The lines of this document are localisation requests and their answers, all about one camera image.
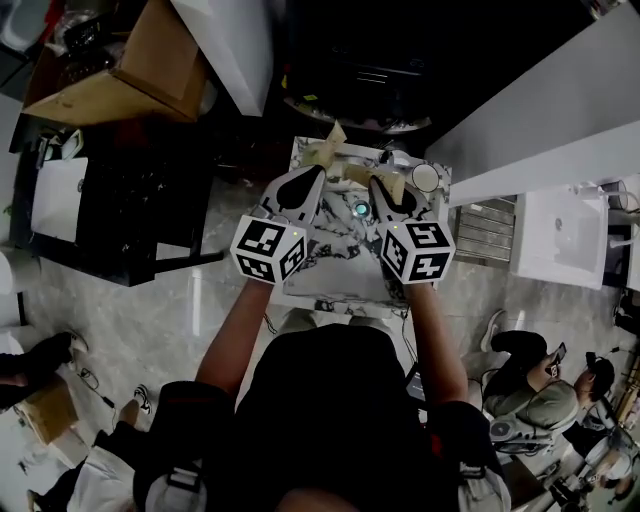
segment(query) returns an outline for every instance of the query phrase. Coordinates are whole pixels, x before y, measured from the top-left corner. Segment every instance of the white box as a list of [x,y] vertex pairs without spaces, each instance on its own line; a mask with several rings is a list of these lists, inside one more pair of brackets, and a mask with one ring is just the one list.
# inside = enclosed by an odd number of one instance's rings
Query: white box
[[307,257],[307,231],[243,215],[230,252],[243,276],[281,284]]
[[432,220],[378,224],[380,256],[403,284],[444,278],[456,252],[449,226]]
[[262,116],[273,76],[264,0],[171,0],[243,116]]

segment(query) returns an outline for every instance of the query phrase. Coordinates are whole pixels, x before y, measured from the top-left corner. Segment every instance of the person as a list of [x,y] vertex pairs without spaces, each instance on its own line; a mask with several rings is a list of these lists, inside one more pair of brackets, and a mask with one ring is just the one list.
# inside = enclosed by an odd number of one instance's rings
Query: person
[[614,489],[618,497],[630,494],[635,483],[633,466],[638,458],[638,447],[619,425],[591,448],[588,445],[574,445],[574,448],[592,468],[588,480],[599,487]]
[[46,386],[62,364],[74,367],[74,352],[88,352],[78,334],[61,332],[20,355],[0,354],[0,413]]
[[146,457],[145,433],[135,428],[142,411],[152,412],[149,391],[139,385],[121,409],[112,434],[100,431],[88,457],[64,473],[44,495],[28,493],[43,512],[124,512],[133,506],[133,476]]
[[138,510],[509,510],[489,424],[428,284],[406,287],[426,428],[382,322],[293,310],[236,399],[273,286],[248,280],[195,382],[166,384]]
[[615,378],[613,365],[595,356],[573,386],[554,376],[556,353],[547,354],[547,342],[528,331],[499,332],[504,311],[491,318],[481,341],[484,352],[508,352],[508,361],[484,388],[484,406],[494,416],[514,413],[527,424],[553,429],[589,409],[609,391]]

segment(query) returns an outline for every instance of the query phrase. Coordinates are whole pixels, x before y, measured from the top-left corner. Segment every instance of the smartphone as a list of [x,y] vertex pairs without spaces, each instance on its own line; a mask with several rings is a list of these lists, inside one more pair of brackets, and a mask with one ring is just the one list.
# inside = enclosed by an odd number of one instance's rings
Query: smartphone
[[558,347],[558,350],[556,350],[555,364],[560,364],[564,359],[564,356],[566,355],[567,355],[567,346],[564,343],[561,343],[560,346]]
[[564,356],[566,355],[567,355],[567,346],[564,343],[561,343],[560,346],[558,347],[558,350],[556,350],[556,357],[553,360],[553,364],[548,368],[546,368],[545,372],[547,372],[553,378],[556,378],[560,373],[558,367],[560,366],[560,363],[562,362],[562,360],[564,359]]

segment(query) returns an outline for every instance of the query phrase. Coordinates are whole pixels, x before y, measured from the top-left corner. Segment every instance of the white sink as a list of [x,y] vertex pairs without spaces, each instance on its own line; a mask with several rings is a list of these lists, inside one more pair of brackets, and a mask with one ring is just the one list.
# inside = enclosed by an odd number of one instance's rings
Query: white sink
[[569,185],[519,195],[511,272],[599,290],[608,213],[605,197],[580,199]]
[[87,158],[45,162],[38,173],[31,230],[67,242],[76,241],[82,180]]

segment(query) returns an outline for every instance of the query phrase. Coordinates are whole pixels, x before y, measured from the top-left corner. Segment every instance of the white countertop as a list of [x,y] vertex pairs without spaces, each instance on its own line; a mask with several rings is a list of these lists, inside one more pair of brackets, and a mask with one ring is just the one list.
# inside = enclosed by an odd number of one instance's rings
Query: white countertop
[[[318,139],[296,137],[289,170],[300,167],[304,148]],[[381,150],[341,144],[341,155],[370,159],[371,165]],[[369,202],[368,190],[351,180],[342,180],[336,162],[327,171],[320,211],[314,219],[316,242],[307,260],[283,285],[276,288],[272,302],[303,309],[336,313],[390,317],[393,310],[406,309],[402,287],[396,280],[383,276],[379,259],[381,239],[376,231],[378,221],[372,215],[355,218],[352,205],[359,200]],[[431,163],[448,191],[450,170]],[[443,194],[425,194],[439,221],[447,222],[448,207]]]

